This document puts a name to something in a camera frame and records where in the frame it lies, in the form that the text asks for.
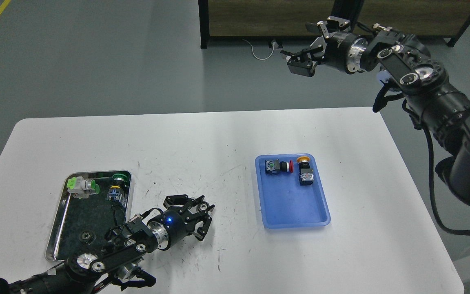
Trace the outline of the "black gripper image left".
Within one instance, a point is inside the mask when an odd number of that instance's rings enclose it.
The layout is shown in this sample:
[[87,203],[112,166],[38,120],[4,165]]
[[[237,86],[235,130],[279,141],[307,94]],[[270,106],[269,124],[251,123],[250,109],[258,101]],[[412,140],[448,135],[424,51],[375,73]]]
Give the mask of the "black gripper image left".
[[151,218],[147,224],[157,239],[157,249],[168,250],[187,236],[203,241],[213,221],[211,212],[215,206],[207,202],[205,196],[166,196],[166,210]]

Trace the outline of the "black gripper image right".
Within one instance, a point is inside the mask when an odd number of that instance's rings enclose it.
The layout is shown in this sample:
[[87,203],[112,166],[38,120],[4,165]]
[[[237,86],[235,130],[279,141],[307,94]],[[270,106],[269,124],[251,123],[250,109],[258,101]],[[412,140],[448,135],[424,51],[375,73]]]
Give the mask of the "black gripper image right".
[[308,48],[296,53],[280,51],[291,74],[311,78],[318,65],[347,74],[364,72],[360,63],[368,41],[350,31],[349,19],[329,16],[316,23],[307,22],[305,27],[308,32],[319,35]]

